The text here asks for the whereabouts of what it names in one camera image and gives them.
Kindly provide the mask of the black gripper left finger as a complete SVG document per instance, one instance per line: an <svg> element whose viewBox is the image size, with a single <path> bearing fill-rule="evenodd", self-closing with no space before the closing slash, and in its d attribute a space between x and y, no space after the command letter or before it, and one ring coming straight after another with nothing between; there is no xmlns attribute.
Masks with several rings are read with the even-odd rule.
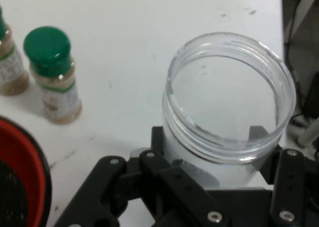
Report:
<svg viewBox="0 0 319 227"><path fill-rule="evenodd" d="M130 200L141 199L157 227L227 227L229 214L182 168L163 156L163 127L151 147L125 160L106 156L95 165L56 226L117 227Z"/></svg>

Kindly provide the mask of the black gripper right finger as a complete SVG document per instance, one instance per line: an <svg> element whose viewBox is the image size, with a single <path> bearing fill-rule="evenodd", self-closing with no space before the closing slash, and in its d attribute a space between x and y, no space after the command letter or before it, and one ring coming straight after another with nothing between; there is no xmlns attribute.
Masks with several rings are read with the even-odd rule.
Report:
<svg viewBox="0 0 319 227"><path fill-rule="evenodd" d="M317 227L319 163L294 149L277 145L260 169L271 191L249 195L251 227Z"/></svg>

